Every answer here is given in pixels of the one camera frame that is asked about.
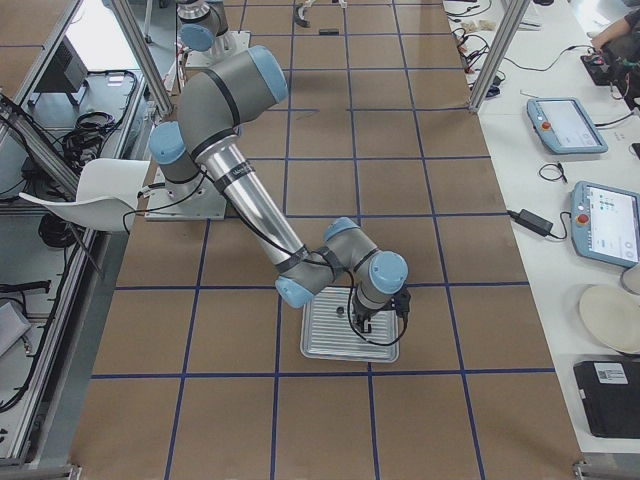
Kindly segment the olive brake shoe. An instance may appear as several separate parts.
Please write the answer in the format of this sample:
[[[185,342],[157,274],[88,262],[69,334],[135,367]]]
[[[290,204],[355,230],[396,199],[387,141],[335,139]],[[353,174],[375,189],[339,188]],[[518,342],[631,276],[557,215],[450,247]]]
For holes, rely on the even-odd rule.
[[[309,28],[310,21],[307,19],[308,6],[305,3],[296,4],[294,6],[293,20],[294,23],[302,28]]]

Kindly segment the aluminium frame post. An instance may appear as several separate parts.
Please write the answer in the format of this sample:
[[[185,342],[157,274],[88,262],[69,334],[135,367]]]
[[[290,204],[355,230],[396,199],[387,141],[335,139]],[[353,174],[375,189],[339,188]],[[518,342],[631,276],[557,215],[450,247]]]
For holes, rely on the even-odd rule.
[[[472,113],[478,113],[486,95],[493,83],[497,70],[503,61],[506,52],[519,28],[520,22],[527,9],[526,0],[512,1],[504,14],[504,17],[496,31],[494,40],[490,46],[487,57],[483,63],[480,74],[477,77],[469,98],[468,109]]]

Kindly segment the upper blue teach pendant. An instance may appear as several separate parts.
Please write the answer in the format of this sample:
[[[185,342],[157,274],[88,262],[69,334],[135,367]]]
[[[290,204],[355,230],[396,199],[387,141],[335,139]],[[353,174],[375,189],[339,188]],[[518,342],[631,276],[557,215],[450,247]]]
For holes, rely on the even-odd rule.
[[[553,154],[608,151],[607,143],[576,98],[530,98],[526,112],[541,142]]]

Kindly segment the black power adapter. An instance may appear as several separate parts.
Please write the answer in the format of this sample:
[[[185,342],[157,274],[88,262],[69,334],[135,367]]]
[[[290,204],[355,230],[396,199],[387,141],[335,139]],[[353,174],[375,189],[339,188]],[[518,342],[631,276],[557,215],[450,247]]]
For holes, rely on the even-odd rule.
[[[521,209],[516,212],[513,210],[507,211],[509,217],[515,221],[518,225],[542,236],[547,237],[551,234],[553,223],[532,213],[529,210]]]

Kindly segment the lower blue teach pendant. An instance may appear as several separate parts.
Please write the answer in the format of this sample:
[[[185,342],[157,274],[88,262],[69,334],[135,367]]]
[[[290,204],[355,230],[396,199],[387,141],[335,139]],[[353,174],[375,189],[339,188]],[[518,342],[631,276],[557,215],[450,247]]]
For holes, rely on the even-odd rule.
[[[571,193],[571,239],[582,257],[631,268],[639,262],[639,195],[579,181]]]

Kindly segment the white plastic chair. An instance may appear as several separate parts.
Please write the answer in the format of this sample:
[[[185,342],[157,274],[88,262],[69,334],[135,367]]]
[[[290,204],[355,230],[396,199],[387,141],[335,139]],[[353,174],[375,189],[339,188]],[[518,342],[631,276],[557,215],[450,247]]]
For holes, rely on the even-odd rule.
[[[150,162],[98,158],[87,163],[72,202],[43,200],[27,193],[19,196],[46,207],[52,213],[82,227],[121,232],[133,226],[141,190]]]

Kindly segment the silver ribbed metal tray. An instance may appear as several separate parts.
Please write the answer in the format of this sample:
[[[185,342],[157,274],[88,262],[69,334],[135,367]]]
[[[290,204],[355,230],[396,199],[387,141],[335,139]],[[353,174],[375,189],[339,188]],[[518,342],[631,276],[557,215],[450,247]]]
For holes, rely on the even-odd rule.
[[[303,307],[300,349],[308,358],[392,363],[399,357],[399,343],[377,346],[354,333],[347,318],[348,287],[326,287]],[[343,306],[345,314],[336,315]]]

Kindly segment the beige round plate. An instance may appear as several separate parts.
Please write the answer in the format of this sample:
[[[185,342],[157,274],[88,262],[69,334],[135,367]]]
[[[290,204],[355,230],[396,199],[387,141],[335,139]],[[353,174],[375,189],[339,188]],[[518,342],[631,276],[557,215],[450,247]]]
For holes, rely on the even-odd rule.
[[[595,285],[579,301],[580,317],[602,344],[627,355],[639,354],[639,304],[624,290]]]

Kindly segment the black laptop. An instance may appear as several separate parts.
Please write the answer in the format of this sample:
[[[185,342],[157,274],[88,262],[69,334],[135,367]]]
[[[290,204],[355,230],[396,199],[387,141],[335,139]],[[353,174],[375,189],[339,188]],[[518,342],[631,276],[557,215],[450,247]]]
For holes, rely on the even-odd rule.
[[[639,363],[583,361],[573,372],[591,434],[638,439]]]

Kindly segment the blue teach pendant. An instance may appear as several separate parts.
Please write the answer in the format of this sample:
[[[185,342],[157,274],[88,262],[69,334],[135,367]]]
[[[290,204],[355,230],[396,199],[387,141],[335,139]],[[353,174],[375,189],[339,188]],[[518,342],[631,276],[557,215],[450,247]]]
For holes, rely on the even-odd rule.
[[[607,143],[576,98],[530,98],[526,112],[541,142],[553,154],[608,151]]]
[[[571,239],[582,257],[631,268],[639,262],[639,195],[579,181],[571,193]]]

